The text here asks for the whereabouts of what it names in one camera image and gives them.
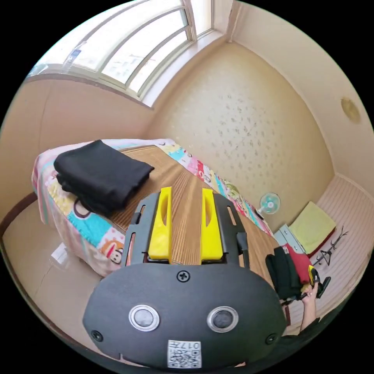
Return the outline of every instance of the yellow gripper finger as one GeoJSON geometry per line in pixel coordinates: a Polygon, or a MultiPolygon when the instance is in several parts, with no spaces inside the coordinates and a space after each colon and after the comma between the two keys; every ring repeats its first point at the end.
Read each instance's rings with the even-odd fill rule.
{"type": "Polygon", "coordinates": [[[203,188],[200,252],[201,262],[218,261],[223,256],[213,191],[207,188],[203,188]]]}
{"type": "Polygon", "coordinates": [[[171,187],[161,189],[148,255],[152,260],[167,259],[171,263],[171,187]]]}

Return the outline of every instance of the black towel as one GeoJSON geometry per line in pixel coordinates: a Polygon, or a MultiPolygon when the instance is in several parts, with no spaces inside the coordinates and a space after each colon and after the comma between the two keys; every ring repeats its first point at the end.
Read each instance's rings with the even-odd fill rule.
{"type": "Polygon", "coordinates": [[[101,140],[61,153],[54,167],[64,191],[76,195],[86,209],[106,216],[124,209],[154,170],[101,140]]]}
{"type": "Polygon", "coordinates": [[[275,291],[282,300],[300,295],[302,284],[296,272],[290,254],[286,254],[282,247],[274,249],[274,255],[265,258],[275,291]]]}

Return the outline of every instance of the bed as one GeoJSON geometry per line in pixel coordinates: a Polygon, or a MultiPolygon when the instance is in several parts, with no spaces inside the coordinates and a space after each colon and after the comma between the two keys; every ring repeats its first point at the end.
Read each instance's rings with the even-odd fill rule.
{"type": "Polygon", "coordinates": [[[248,233],[251,268],[271,283],[265,256],[276,246],[273,233],[235,186],[171,139],[112,139],[103,142],[155,167],[150,179],[126,209],[111,217],[88,212],[74,195],[62,190],[56,179],[53,167],[56,157],[87,143],[62,146],[40,154],[32,172],[42,222],[55,227],[67,248],[96,273],[105,277],[121,266],[126,229],[138,202],[170,185],[173,187],[173,262],[199,263],[201,191],[203,187],[209,187],[233,202],[248,233]],[[251,251],[254,246],[263,248],[263,254],[258,250],[251,251]]]}

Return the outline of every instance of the qr code sticker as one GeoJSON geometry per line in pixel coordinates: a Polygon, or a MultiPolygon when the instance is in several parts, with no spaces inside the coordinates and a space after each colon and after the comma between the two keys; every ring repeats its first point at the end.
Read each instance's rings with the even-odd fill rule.
{"type": "Polygon", "coordinates": [[[201,368],[201,342],[169,340],[168,367],[174,369],[201,368]]]}

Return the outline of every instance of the blue fan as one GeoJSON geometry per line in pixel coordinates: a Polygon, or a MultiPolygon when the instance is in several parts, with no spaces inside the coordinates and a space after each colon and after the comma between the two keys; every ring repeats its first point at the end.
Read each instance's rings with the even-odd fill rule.
{"type": "Polygon", "coordinates": [[[257,210],[259,214],[274,214],[281,207],[280,197],[274,192],[268,192],[260,199],[260,209],[257,210]]]}

